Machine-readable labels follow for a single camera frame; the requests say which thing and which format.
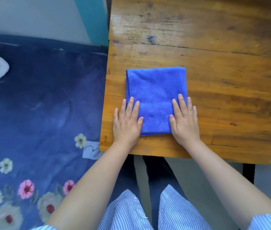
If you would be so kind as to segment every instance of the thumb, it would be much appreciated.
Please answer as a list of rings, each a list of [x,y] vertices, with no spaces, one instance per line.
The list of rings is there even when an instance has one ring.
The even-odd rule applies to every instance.
[[[172,134],[177,133],[176,119],[173,115],[169,115],[169,124],[171,126]]]
[[[142,127],[143,127],[143,119],[144,119],[144,117],[140,117],[140,118],[138,119],[138,122],[137,122],[137,126],[138,126],[139,132],[141,132]]]

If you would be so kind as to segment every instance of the wooden tabletop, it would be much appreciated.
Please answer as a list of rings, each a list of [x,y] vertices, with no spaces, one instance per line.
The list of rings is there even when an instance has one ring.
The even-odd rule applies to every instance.
[[[271,9],[225,0],[113,0],[100,150],[113,142],[126,69],[183,66],[200,135],[222,158],[271,164]],[[133,154],[190,155],[172,135]]]

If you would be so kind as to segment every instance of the person's left hand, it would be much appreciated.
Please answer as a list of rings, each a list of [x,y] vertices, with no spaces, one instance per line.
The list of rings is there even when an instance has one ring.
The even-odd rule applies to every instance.
[[[126,145],[130,149],[136,144],[140,137],[144,117],[139,115],[140,102],[137,101],[133,110],[134,98],[131,97],[126,108],[126,99],[122,102],[120,116],[118,117],[118,108],[115,108],[113,118],[114,142]]]

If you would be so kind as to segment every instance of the person's right arm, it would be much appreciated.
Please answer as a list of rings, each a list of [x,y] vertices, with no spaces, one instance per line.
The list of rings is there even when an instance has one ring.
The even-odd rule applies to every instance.
[[[221,203],[239,228],[246,229],[256,215],[271,214],[271,200],[227,162],[210,150],[199,137],[197,110],[188,97],[173,99],[172,134],[202,169]]]

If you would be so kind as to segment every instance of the blue and white striped shirt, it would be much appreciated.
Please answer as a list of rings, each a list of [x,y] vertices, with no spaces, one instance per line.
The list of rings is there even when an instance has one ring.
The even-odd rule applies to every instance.
[[[153,230],[138,198],[125,190],[109,204],[98,226],[98,230]],[[206,230],[211,229],[196,208],[182,197],[171,185],[160,196],[159,230]],[[41,226],[33,230],[56,230]],[[271,230],[271,215],[255,216],[248,230]]]

